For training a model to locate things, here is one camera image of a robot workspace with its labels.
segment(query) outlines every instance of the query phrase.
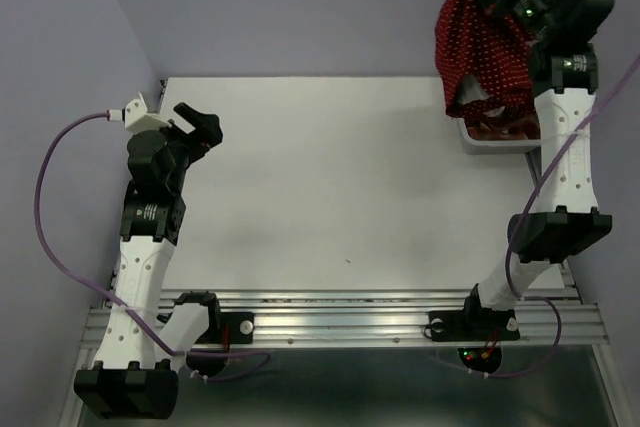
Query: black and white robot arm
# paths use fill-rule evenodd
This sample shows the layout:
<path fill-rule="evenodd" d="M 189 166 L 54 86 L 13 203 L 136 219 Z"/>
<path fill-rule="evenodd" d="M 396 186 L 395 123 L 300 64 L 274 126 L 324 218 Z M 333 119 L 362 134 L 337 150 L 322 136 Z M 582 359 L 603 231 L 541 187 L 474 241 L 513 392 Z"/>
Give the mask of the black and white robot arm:
<path fill-rule="evenodd" d="M 194 129 L 185 133 L 173 122 L 149 113 L 140 95 L 109 120 L 124 122 L 133 133 L 127 144 L 131 181 L 120 225 L 120 256 L 113 305 L 102 343 L 88 369 L 76 372 L 74 390 L 103 418 L 167 418 L 176 404 L 177 372 L 187 352 L 213 325 L 219 325 L 215 294 L 183 294 L 159 334 L 165 349 L 130 315 L 156 324 L 165 272 L 178 243 L 185 213 L 182 187 L 187 169 L 222 142 L 216 115 L 186 104 L 174 108 Z"/>
<path fill-rule="evenodd" d="M 555 169 L 531 213 L 524 218 L 514 215 L 509 222 L 511 283 L 507 259 L 503 259 L 472 289 L 462 311 L 429 312 L 427 329 L 436 342 L 484 341 L 494 333 L 499 333 L 500 340 L 519 339 L 513 310 L 518 297 L 551 265 L 584 251 L 612 227 L 611 216 L 599 212 L 594 194 L 585 119 L 598 88 L 597 58 L 589 41 L 613 9 L 614 0 L 476 2 L 488 16 L 512 16 L 534 39 L 528 68 L 540 121 L 542 170 L 552 163 Z M 477 95 L 478 86 L 472 90 L 471 95 Z M 554 162 L 578 128 L 573 143 Z"/>

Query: wall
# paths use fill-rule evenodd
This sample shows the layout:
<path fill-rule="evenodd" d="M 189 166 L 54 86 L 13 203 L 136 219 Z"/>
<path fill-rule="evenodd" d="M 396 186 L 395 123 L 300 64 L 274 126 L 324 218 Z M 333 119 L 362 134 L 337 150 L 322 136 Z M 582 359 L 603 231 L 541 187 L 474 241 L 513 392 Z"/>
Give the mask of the wall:
<path fill-rule="evenodd" d="M 40 249 L 33 189 L 55 134 L 121 107 L 155 75 L 116 0 L 0 0 L 0 425 L 58 424 L 90 300 Z M 56 154 L 44 227 L 73 269 L 106 282 L 127 177 L 121 126 L 86 125 Z"/>
<path fill-rule="evenodd" d="M 435 74 L 444 0 L 119 0 L 163 76 Z"/>
<path fill-rule="evenodd" d="M 640 54 L 638 0 L 616 0 L 612 15 L 595 39 L 600 61 L 602 94 L 618 80 Z M 574 259 L 572 271 L 580 292 L 602 311 L 618 368 L 640 418 L 640 73 L 592 128 L 594 188 L 601 211 L 614 216 L 613 232 Z"/>

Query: red polka dot cloth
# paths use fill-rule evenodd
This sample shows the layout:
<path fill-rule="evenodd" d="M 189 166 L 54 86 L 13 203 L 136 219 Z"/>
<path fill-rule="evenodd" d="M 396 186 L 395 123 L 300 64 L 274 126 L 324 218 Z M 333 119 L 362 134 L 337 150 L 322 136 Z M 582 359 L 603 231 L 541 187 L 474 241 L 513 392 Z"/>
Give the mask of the red polka dot cloth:
<path fill-rule="evenodd" d="M 502 107 L 500 121 L 534 114 L 527 72 L 529 40 L 511 17 L 489 18 L 475 0 L 447 0 L 436 23 L 436 67 L 444 84 L 447 115 L 486 121 L 494 114 L 487 112 Z M 490 97 L 461 105 L 456 97 L 462 79 L 469 75 Z"/>

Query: wire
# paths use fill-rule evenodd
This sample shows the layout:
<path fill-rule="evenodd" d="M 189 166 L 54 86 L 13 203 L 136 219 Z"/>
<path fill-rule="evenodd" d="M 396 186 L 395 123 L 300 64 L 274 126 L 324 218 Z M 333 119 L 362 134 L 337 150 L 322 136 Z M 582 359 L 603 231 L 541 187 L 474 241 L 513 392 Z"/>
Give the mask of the wire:
<path fill-rule="evenodd" d="M 102 295 L 103 297 L 113 302 L 114 305 L 117 305 L 123 308 L 129 315 L 129 317 L 131 317 L 134 320 L 134 322 L 138 324 L 138 326 L 143 330 L 143 332 L 145 332 L 151 338 L 151 340 L 153 340 L 158 345 L 158 347 L 160 347 L 168 355 L 172 357 L 189 355 L 193 357 L 210 358 L 210 359 L 227 359 L 227 358 L 264 356 L 265 359 L 255 367 L 245 372 L 241 372 L 239 374 L 218 378 L 216 381 L 219 382 L 224 380 L 237 380 L 254 373 L 258 369 L 266 365 L 267 362 L 269 362 L 269 360 L 271 359 L 271 352 L 266 350 L 254 350 L 251 352 L 218 353 L 218 352 L 200 352 L 200 351 L 185 352 L 185 351 L 173 350 L 158 336 L 158 334 L 156 334 L 154 328 L 149 324 L 147 324 L 144 321 L 144 319 L 142 319 L 142 317 L 138 315 L 138 313 L 135 311 L 135 307 L 130 307 L 129 305 L 127 305 L 126 302 L 124 302 L 121 298 L 119 298 L 113 292 L 108 291 L 107 289 L 103 288 L 101 285 L 97 284 L 96 282 L 89 280 L 83 277 L 82 275 L 79 275 L 73 272 L 66 265 L 64 265 L 64 263 L 60 259 L 58 259 L 58 257 L 56 257 L 56 255 L 53 253 L 53 250 L 51 250 L 51 247 L 49 246 L 49 243 L 47 242 L 47 239 L 44 236 L 44 231 L 42 229 L 40 201 L 42 197 L 42 184 L 44 182 L 44 176 L 47 171 L 47 167 L 49 166 L 49 162 L 51 161 L 53 152 L 55 151 L 56 147 L 58 146 L 62 138 L 74 128 L 90 120 L 108 119 L 108 118 L 109 118 L 109 114 L 106 112 L 91 114 L 91 115 L 81 117 L 80 119 L 76 120 L 75 122 L 72 122 L 71 124 L 66 126 L 64 129 L 62 129 L 62 131 L 53 139 L 53 142 L 51 142 L 51 145 L 47 149 L 47 153 L 44 156 L 44 160 L 42 161 L 42 165 L 38 173 L 38 179 L 36 181 L 36 190 L 35 190 L 35 195 L 33 199 L 33 217 L 35 221 L 36 233 L 38 235 L 38 240 L 40 241 L 40 245 L 42 246 L 42 249 L 44 250 L 47 257 L 49 257 L 49 260 L 51 260 L 51 262 L 53 262 L 53 264 L 58 268 L 58 270 L 60 270 L 60 272 L 62 272 L 64 275 L 74 280 L 75 282 L 82 284 L 85 287 L 93 290 L 94 292 L 97 292 L 98 294 Z"/>
<path fill-rule="evenodd" d="M 613 101 L 613 99 L 615 99 L 618 96 L 618 94 L 627 85 L 627 83 L 629 82 L 629 80 L 631 79 L 633 74 L 635 74 L 635 72 L 638 70 L 639 67 L 640 67 L 640 54 L 636 55 L 635 60 L 631 63 L 629 68 L 625 71 L 624 75 L 618 81 L 618 83 L 614 86 L 614 88 L 611 89 L 611 91 L 604 97 L 604 100 L 602 102 L 597 103 L 597 105 L 591 110 L 591 113 L 587 115 L 582 120 L 582 122 L 578 124 L 578 126 L 575 128 L 573 133 L 569 135 L 569 137 L 567 138 L 567 141 L 562 145 L 562 147 L 560 148 L 556 156 L 553 158 L 553 160 L 549 164 L 549 167 L 547 167 L 547 169 L 544 171 L 544 173 L 540 177 L 540 180 L 537 182 L 536 186 L 534 187 L 533 192 L 531 192 L 531 195 L 529 196 L 529 199 L 527 200 L 527 203 L 525 204 L 524 209 L 522 210 L 522 213 L 518 218 L 518 222 L 516 223 L 516 226 L 513 229 L 513 232 L 509 239 L 509 245 L 507 247 L 507 254 L 505 257 L 505 273 L 507 277 L 507 282 L 509 284 L 509 288 L 511 289 L 511 292 L 516 298 L 519 299 L 522 297 L 522 295 L 520 292 L 518 292 L 518 289 L 513 283 L 513 278 L 511 276 L 510 260 L 511 260 L 511 256 L 513 255 L 514 239 L 517 238 L 518 234 L 520 233 L 520 230 L 522 229 L 524 224 L 525 217 L 531 211 L 531 208 L 533 207 L 535 200 L 538 198 L 538 196 L 540 195 L 540 192 L 542 191 L 542 187 L 544 186 L 545 182 L 547 182 L 547 180 L 549 179 L 553 171 L 558 167 L 558 165 L 560 164 L 560 160 L 567 153 L 567 151 L 571 147 L 571 144 L 573 144 L 573 142 L 575 142 L 578 136 L 581 135 L 581 131 L 587 125 L 589 125 L 589 123 L 591 123 L 593 119 L 595 119 L 598 115 L 600 115 L 602 111 L 609 106 L 609 104 Z M 445 364 L 450 367 L 454 367 L 458 369 L 461 368 L 462 370 L 467 371 L 469 373 L 476 373 L 479 375 L 483 375 L 485 378 L 493 378 L 493 379 L 513 379 L 513 378 L 521 377 L 523 375 L 527 375 L 539 370 L 553 358 L 553 356 L 556 354 L 558 350 L 558 345 L 560 344 L 560 339 L 562 337 L 562 317 L 560 316 L 560 311 L 558 310 L 558 307 L 556 307 L 556 305 L 546 297 L 530 296 L 530 297 L 525 297 L 525 300 L 541 301 L 546 303 L 549 307 L 551 307 L 551 310 L 553 310 L 553 314 L 556 317 L 556 321 L 558 325 L 556 329 L 556 336 L 553 340 L 553 344 L 551 345 L 551 348 L 549 349 L 547 354 L 542 358 L 542 360 L 540 360 L 537 364 L 534 364 L 531 367 L 528 367 L 524 370 L 520 370 L 518 372 L 511 372 L 511 373 L 505 373 L 505 374 L 496 374 L 496 373 L 485 374 L 483 372 L 471 371 L 466 367 L 460 367 L 459 365 L 444 361 L 439 357 L 434 357 L 434 356 L 430 356 L 430 357 L 441 364 Z"/>

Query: white table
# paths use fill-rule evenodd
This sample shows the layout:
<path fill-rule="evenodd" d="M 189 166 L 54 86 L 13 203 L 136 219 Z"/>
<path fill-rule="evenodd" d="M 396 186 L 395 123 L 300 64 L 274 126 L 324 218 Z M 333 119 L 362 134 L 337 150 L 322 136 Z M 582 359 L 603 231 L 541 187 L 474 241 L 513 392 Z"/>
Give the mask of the white table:
<path fill-rule="evenodd" d="M 470 290 L 532 189 L 522 155 L 462 152 L 436 78 L 172 78 L 179 102 L 225 138 L 187 173 L 164 289 Z"/>

